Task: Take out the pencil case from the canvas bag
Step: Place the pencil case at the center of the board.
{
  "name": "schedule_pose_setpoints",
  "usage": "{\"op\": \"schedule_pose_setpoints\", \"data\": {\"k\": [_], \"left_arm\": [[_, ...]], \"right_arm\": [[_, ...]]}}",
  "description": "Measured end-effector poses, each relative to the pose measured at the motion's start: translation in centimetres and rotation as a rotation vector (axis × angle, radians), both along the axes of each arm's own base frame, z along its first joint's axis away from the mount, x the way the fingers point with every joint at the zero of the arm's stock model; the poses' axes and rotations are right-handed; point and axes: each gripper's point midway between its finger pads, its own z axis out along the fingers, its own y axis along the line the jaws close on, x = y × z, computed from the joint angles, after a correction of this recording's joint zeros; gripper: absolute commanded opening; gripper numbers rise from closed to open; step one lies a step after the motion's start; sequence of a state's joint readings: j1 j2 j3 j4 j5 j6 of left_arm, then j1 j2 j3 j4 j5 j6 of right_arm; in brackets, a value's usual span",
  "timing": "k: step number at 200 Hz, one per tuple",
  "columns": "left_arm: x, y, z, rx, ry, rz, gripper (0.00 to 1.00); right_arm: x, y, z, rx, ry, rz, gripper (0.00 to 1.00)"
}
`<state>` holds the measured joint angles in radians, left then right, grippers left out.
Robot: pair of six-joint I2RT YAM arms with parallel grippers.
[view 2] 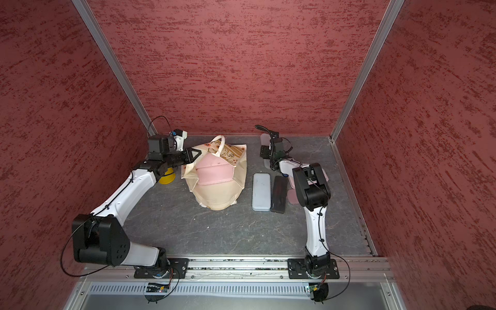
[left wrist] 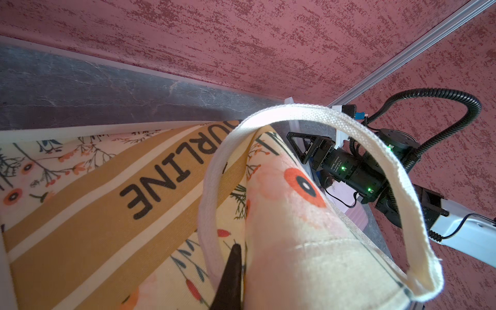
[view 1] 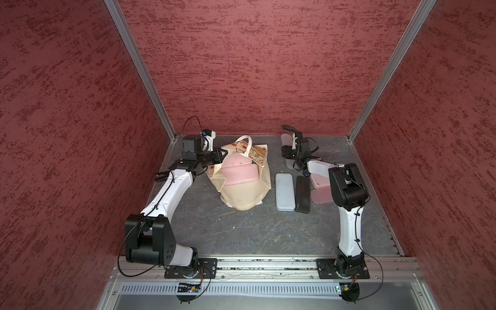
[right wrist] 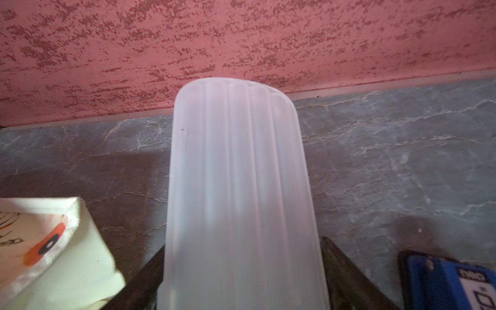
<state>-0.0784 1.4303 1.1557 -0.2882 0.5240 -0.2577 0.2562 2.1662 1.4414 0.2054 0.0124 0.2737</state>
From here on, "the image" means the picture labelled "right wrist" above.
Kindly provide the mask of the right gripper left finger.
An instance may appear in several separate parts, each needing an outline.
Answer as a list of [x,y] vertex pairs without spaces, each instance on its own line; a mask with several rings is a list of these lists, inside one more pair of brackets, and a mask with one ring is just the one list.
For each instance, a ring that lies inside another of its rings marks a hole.
[[102,310],[157,309],[157,294],[164,276],[165,246]]

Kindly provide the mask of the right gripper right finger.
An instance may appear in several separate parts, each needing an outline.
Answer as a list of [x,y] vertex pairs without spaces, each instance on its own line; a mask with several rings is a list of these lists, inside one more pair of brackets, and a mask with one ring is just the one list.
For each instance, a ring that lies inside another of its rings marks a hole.
[[328,237],[320,239],[331,309],[398,309]]

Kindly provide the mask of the printed canvas tote bag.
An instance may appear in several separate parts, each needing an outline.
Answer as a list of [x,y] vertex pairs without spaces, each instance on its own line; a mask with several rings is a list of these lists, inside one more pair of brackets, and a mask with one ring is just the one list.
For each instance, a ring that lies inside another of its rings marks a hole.
[[83,199],[1,199],[1,309],[101,309],[124,287]]

